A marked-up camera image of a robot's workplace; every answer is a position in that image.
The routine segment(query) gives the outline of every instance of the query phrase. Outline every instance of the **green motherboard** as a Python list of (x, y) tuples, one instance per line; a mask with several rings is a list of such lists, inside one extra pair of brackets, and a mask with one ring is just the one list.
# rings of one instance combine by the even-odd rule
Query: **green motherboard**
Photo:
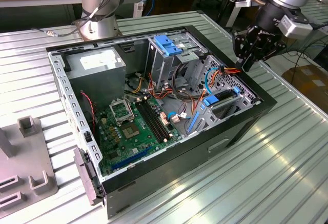
[[(170, 123), (166, 126), (163, 125), (160, 117), (162, 109), (156, 99), (149, 98), (147, 101), (143, 100), (143, 102), (142, 107), (147, 110), (140, 109), (141, 104), (139, 103), (131, 103), (130, 108), (134, 119), (133, 121), (127, 120), (120, 126), (117, 125), (110, 108), (96, 114), (99, 121), (99, 147), (103, 156), (99, 164), (102, 173), (108, 175), (115, 172), (119, 168), (125, 167), (181, 139), (178, 131)], [(117, 116), (122, 117), (129, 114), (123, 104), (115, 106), (114, 112), (116, 118), (118, 118)], [(159, 125), (158, 122), (161, 123), (161, 126), (156, 127), (153, 125)], [(167, 139), (162, 141), (159, 141), (157, 131), (160, 128), (162, 132), (169, 134)]]

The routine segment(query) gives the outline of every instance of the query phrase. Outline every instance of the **yellow cable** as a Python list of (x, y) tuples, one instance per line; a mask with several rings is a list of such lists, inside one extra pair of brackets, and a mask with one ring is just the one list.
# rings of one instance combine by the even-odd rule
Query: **yellow cable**
[(133, 93), (137, 93), (138, 91), (140, 91), (140, 89), (141, 89), (141, 82), (142, 82), (142, 78), (140, 78), (139, 86), (137, 87), (137, 89), (135, 89), (134, 91), (132, 91)]

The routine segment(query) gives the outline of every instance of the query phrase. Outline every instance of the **label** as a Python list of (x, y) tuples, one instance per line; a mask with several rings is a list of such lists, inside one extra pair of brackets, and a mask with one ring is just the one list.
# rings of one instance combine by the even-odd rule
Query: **label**
[(117, 63), (118, 60), (116, 60), (113, 50), (108, 50), (91, 56), (83, 56), (81, 57), (80, 62), (85, 70), (105, 65), (112, 69), (115, 67), (115, 63)]
[(288, 22), (286, 19), (283, 19), (281, 23), (285, 26), (286, 29), (289, 29), (291, 27), (291, 23)]
[(316, 84), (319, 87), (324, 87), (325, 86), (325, 84), (319, 79), (313, 79), (312, 81), (313, 81), (314, 84)]
[(313, 73), (311, 72), (310, 69), (301, 69), (301, 71), (302, 71), (305, 75), (313, 75)]
[(179, 45), (175, 45), (175, 46), (178, 47), (178, 48), (183, 48), (183, 47), (185, 47), (184, 44), (179, 44)]
[(182, 113), (180, 114), (180, 116), (181, 116), (182, 118), (186, 118), (186, 117), (187, 117), (187, 113), (182, 112)]

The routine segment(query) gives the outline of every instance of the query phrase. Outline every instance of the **metal workbench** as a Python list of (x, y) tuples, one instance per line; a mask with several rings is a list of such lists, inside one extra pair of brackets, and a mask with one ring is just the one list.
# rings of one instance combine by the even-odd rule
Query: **metal workbench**
[[(123, 19), (123, 34), (194, 25), (234, 59), (229, 35), (197, 12)], [(56, 28), (59, 33), (71, 26)], [(42, 122), (59, 191), (0, 223), (106, 223), (90, 206), (73, 161), (76, 143), (45, 47), (81, 41), (35, 31), (0, 34), (0, 127), (32, 115)], [(265, 64), (249, 75), (277, 101), (236, 145), (129, 207), (112, 223), (324, 223), (328, 218), (327, 115)]]
[(315, 23), (328, 22), (328, 5), (317, 0), (309, 0), (302, 8), (302, 13), (311, 18)]

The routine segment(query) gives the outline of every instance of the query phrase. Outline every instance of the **cardboard box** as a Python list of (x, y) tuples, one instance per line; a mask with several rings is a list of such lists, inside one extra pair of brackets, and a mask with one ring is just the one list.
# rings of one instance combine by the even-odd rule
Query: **cardboard box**
[[(291, 82), (294, 68), (288, 69), (282, 77)], [(314, 65), (296, 68), (292, 85), (328, 113), (328, 75)]]

